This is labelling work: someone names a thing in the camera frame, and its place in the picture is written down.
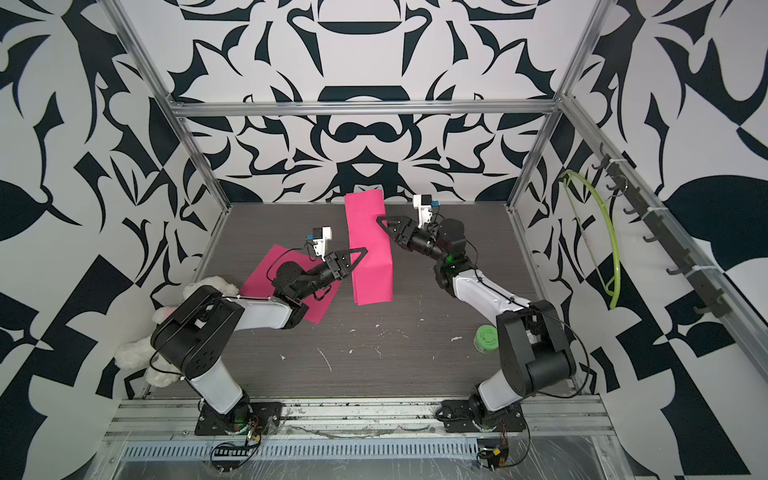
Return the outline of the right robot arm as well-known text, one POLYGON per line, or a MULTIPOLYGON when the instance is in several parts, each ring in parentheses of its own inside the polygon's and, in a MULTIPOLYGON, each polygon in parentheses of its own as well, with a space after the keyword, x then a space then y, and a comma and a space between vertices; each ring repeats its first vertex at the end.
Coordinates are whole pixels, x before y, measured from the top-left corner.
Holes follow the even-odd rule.
POLYGON ((467 253, 476 247, 456 219, 420 226, 407 216, 376 223, 402 249, 436 261, 437 284, 466 303, 497 331, 500 370, 477 386, 480 411, 491 413, 572 377, 577 370, 565 325, 547 301, 532 302, 491 281, 467 253))

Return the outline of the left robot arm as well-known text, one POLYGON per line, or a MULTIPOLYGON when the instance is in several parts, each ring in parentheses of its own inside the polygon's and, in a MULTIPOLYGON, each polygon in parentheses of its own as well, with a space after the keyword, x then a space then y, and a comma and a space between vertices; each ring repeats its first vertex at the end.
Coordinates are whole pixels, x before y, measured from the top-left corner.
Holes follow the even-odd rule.
POLYGON ((309 310, 305 300, 351 276, 366 256, 366 248, 334 251, 309 270, 285 262, 271 279, 275 291, 267 298, 228 296, 213 286, 200 286, 156 328, 150 337, 154 355, 178 370, 204 406, 230 415, 247 403, 221 360, 233 333, 295 327, 309 310))

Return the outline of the green lidded jar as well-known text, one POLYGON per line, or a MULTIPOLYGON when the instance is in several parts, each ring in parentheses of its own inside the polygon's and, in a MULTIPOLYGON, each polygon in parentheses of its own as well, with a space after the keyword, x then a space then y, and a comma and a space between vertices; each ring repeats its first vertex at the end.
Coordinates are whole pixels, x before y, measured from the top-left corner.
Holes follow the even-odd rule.
POLYGON ((476 332, 473 339, 475 349, 481 354, 490 354, 499 348, 499 338, 497 329, 492 325, 482 325, 476 332))

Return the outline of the right small electronics board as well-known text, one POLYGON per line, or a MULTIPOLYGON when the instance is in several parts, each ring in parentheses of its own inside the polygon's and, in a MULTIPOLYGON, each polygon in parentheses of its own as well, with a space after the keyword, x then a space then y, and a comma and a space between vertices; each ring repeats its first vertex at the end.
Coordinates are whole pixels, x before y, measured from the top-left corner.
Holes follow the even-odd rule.
POLYGON ((491 471, 506 468, 508 458, 508 446, 482 447, 476 455, 479 466, 491 471))

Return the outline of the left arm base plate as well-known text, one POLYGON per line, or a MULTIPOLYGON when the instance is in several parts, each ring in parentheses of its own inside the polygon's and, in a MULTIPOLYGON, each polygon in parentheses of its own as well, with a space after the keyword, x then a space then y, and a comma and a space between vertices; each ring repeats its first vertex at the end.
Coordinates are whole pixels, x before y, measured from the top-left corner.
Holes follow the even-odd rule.
POLYGON ((229 413, 220 414, 201 400, 194 433, 199 437, 266 434, 280 425, 283 406, 281 402, 241 400, 229 413))

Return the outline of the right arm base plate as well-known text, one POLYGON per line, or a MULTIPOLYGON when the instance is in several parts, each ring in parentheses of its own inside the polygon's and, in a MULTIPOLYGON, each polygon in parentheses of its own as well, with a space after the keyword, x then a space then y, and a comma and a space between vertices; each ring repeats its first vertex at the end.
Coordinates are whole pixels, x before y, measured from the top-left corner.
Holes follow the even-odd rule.
POLYGON ((519 404, 491 412, 477 395, 466 400, 443 400, 435 418, 448 433, 518 433, 527 425, 519 404))

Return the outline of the black wall hook rail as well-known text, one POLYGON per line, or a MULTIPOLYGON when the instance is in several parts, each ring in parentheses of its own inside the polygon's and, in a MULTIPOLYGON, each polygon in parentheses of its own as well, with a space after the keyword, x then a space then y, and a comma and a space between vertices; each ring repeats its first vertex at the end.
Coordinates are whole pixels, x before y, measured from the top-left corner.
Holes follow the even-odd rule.
POLYGON ((593 168, 604 171, 614 181, 608 189, 614 197, 626 199, 629 206, 624 213, 642 222, 649 230, 650 234, 643 240, 659 244, 674 263, 666 273, 684 277, 700 298, 701 304, 694 308, 694 312, 698 315, 709 313, 718 319, 731 314, 733 307, 726 299, 726 292, 714 280, 717 268, 695 251, 693 240, 635 173, 630 162, 609 155, 604 144, 599 146, 599 157, 599 163, 593 168))

